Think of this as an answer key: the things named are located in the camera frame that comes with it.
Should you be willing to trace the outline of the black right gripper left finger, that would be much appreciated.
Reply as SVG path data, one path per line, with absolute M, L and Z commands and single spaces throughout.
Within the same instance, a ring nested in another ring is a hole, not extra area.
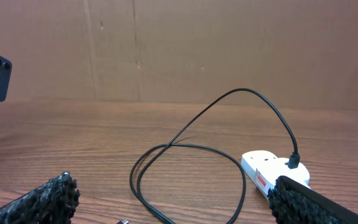
M 80 191 L 69 172 L 0 207 L 0 224 L 70 224 Z

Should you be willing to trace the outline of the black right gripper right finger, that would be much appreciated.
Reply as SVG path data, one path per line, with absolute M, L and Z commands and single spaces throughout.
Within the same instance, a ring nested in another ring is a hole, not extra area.
M 284 175 L 267 198 L 279 224 L 358 224 L 357 213 Z

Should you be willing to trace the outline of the white power strip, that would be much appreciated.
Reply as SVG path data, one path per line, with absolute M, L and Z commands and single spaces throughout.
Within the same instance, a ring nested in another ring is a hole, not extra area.
M 265 198 L 268 198 L 269 190 L 275 187 L 279 178 L 273 171 L 277 158 L 269 151 L 249 151 L 242 155 L 242 168 Z

